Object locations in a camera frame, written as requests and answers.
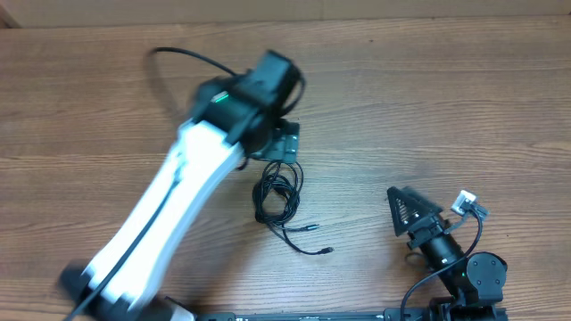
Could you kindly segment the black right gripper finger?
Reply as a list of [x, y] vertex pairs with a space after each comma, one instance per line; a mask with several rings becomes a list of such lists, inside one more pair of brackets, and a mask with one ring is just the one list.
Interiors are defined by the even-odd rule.
[[428, 216], [430, 210], [410, 198], [402, 189], [392, 186], [387, 190], [387, 199], [396, 236], [408, 231], [420, 218]]
[[430, 210], [433, 213], [439, 214], [443, 211], [443, 208], [441, 206], [439, 206], [438, 204], [430, 201], [429, 199], [427, 199], [424, 195], [422, 195], [421, 193], [417, 192], [415, 189], [413, 189], [410, 186], [405, 186], [403, 188], [404, 193], [406, 193], [410, 198], [414, 199], [418, 204], [421, 204], [422, 206], [424, 206], [425, 208], [427, 208], [428, 210]]

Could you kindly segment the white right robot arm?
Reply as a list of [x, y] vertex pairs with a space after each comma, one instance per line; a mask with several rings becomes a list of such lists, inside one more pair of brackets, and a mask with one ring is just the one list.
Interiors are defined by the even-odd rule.
[[[443, 209], [410, 187], [392, 186], [387, 200], [397, 236], [407, 235], [410, 252], [406, 259], [418, 257], [427, 272], [413, 284], [397, 309], [388, 309], [392, 320], [507, 320], [506, 309], [496, 304], [503, 300], [508, 264], [489, 251], [476, 252], [489, 211], [469, 191], [459, 192], [451, 211], [460, 221], [442, 217]], [[425, 308], [408, 308], [413, 292], [438, 278], [449, 293], [433, 298]]]

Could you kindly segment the black usb cable long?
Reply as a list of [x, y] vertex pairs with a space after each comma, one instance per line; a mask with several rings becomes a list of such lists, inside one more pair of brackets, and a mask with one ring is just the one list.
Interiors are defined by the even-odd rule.
[[[289, 246], [292, 250], [294, 250], [297, 253], [301, 253], [301, 254], [307, 255], [307, 256], [321, 256], [321, 255], [327, 255], [327, 254], [332, 253], [334, 251], [334, 249], [332, 247], [325, 247], [325, 248], [320, 249], [318, 251], [305, 251], [302, 248], [300, 248], [299, 246], [297, 246], [289, 237], [290, 234], [305, 233], [305, 232], [283, 231], [281, 229], [271, 227], [268, 224], [262, 223], [261, 219], [258, 218], [258, 216], [257, 216], [257, 210], [256, 210], [256, 205], [257, 205], [257, 201], [258, 201], [258, 197], [256, 196], [256, 193], [260, 191], [260, 188], [258, 187], [258, 182], [260, 180], [261, 180], [261, 178], [254, 184], [254, 186], [252, 188], [252, 202], [253, 202], [253, 208], [254, 208], [254, 218], [258, 223], [266, 226], [270, 232], [272, 232], [277, 238], [282, 240], [287, 246]], [[281, 210], [268, 210], [267, 209], [267, 207], [265, 206], [265, 201], [270, 196], [276, 196], [283, 203], [283, 208]], [[281, 196], [277, 195], [275, 192], [271, 192], [269, 194], [269, 196], [267, 197], [267, 199], [264, 201], [263, 207], [264, 207], [265, 211], [268, 212], [268, 214], [278, 214], [284, 209], [286, 200], [284, 198], [282, 198]]]

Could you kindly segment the black usb cable short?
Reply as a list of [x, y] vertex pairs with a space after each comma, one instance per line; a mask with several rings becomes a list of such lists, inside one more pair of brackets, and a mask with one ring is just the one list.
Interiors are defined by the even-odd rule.
[[[271, 161], [263, 170], [261, 180], [258, 182], [260, 191], [256, 210], [262, 223], [288, 232], [306, 232], [319, 228], [319, 224], [303, 227], [286, 227], [294, 218], [301, 203], [301, 191], [304, 183], [304, 171], [299, 162], [287, 164], [280, 161]], [[285, 199], [285, 207], [278, 214], [268, 214], [263, 207], [264, 201], [271, 192]]]

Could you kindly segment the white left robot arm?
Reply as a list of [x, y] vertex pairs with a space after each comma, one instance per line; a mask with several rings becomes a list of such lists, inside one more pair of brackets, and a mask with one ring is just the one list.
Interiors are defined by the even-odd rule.
[[85, 267], [68, 266], [62, 287], [75, 300], [69, 320], [194, 320], [157, 300], [172, 256], [201, 208], [234, 169], [254, 159], [296, 161], [300, 127], [285, 119], [303, 93], [294, 62], [268, 50], [244, 74], [202, 83], [160, 170], [117, 234]]

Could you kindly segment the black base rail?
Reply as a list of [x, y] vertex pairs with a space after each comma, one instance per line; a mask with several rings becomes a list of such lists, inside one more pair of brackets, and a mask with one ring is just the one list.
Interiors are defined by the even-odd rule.
[[436, 309], [410, 308], [405, 309], [401, 318], [399, 308], [389, 308], [374, 312], [330, 312], [330, 313], [278, 313], [237, 315], [230, 312], [201, 314], [195, 317], [197, 321], [508, 321], [506, 309], [496, 308], [455, 308], [447, 317], [439, 315]]

